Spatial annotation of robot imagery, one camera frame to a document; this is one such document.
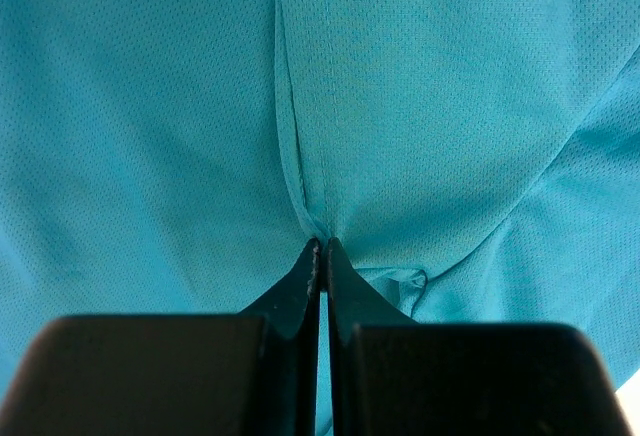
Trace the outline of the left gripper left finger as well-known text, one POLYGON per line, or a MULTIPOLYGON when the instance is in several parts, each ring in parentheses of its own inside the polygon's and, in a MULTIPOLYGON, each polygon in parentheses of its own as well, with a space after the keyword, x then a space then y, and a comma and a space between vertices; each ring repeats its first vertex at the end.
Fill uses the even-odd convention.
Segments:
POLYGON ((5 435, 310 435, 320 244, 236 314, 81 315, 33 340, 5 435))

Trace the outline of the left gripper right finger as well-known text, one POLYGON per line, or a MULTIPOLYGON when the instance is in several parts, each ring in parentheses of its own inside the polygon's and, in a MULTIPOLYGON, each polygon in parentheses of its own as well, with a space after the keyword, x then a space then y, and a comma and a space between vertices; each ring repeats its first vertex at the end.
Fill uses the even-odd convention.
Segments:
POLYGON ((420 324, 325 254, 338 435, 626 435, 603 364, 555 323, 420 324))

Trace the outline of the teal t-shirt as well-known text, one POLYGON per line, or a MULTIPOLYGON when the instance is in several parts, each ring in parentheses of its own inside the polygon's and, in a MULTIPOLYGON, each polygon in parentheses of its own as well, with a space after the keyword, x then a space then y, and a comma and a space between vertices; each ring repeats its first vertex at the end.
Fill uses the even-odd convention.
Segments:
POLYGON ((1 0, 1 407, 81 315, 236 314, 320 244, 420 324, 639 368, 639 0, 1 0))

